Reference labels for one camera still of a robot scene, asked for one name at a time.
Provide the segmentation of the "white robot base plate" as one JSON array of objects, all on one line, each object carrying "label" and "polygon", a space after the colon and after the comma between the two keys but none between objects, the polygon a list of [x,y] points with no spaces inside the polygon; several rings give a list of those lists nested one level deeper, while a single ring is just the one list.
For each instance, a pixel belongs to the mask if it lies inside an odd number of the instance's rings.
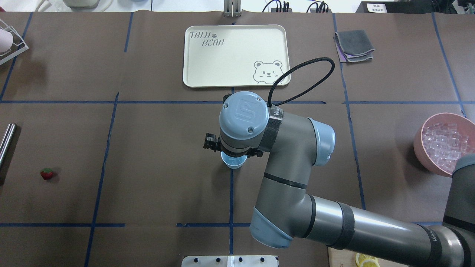
[{"label": "white robot base plate", "polygon": [[273,255],[222,255],[186,256],[182,267],[278,267],[278,256]]}]

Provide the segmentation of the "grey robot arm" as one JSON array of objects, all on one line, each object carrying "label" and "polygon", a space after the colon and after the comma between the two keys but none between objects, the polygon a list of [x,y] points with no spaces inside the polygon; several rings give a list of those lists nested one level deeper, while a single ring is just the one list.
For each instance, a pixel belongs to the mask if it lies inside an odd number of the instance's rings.
[{"label": "grey robot arm", "polygon": [[224,97],[219,126],[225,154],[269,153],[250,223],[262,244],[286,248],[302,238],[413,267],[474,266],[473,154],[456,163],[442,224],[426,227],[307,194],[312,167],[334,151],[329,125],[240,91]]}]

